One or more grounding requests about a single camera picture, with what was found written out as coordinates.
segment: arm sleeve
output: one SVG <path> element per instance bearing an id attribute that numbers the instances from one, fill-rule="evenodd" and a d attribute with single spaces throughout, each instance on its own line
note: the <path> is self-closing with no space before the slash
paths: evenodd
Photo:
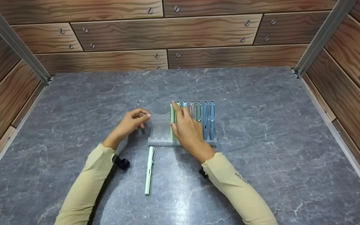
<path id="1" fill-rule="evenodd" d="M 55 225 L 86 225 L 98 194 L 109 174 L 116 152 L 99 144 L 88 156 L 80 175 L 71 186 Z"/>
<path id="2" fill-rule="evenodd" d="M 227 158 L 216 153 L 202 164 L 211 182 L 221 191 L 247 225 L 277 225 L 263 198 L 246 183 Z"/>

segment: blue fountain pen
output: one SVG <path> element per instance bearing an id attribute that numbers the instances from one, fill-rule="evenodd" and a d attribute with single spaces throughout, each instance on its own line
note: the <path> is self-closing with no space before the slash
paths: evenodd
<path id="1" fill-rule="evenodd" d="M 210 129 L 209 129 L 209 139 L 213 140 L 215 138 L 215 103 L 210 102 Z"/>
<path id="2" fill-rule="evenodd" d="M 204 107 L 203 107 L 203 114 L 202 114 L 202 131 L 204 134 L 204 140 L 207 140 L 207 120 L 208 120 L 208 115 L 207 115 L 207 101 L 204 101 Z"/>

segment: gray marble surface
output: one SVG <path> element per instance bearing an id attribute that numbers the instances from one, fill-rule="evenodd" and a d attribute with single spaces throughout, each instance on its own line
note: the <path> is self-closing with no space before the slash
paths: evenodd
<path id="1" fill-rule="evenodd" d="M 58 74 L 0 162 L 0 225 L 53 224 L 87 155 L 129 109 L 215 101 L 218 146 L 279 224 L 360 225 L 360 179 L 287 67 Z M 180 147 L 156 149 L 144 195 L 147 134 L 123 143 L 93 224 L 242 224 Z"/>

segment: black wristband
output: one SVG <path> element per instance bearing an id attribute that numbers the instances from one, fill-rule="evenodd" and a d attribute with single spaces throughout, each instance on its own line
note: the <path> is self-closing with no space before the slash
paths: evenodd
<path id="1" fill-rule="evenodd" d="M 209 178 L 209 176 L 205 173 L 204 168 L 201 168 L 201 169 L 200 169 L 200 174 L 201 174 L 202 177 L 205 178 L 205 179 L 208 179 L 208 178 Z"/>

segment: pen holder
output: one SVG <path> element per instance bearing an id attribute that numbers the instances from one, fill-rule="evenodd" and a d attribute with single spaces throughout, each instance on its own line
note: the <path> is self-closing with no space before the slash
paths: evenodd
<path id="1" fill-rule="evenodd" d="M 148 138 L 148 145 L 150 146 L 181 146 L 180 143 L 170 137 L 170 115 L 153 115 L 151 118 L 151 134 Z M 205 140 L 211 146 L 216 146 L 217 139 Z"/>

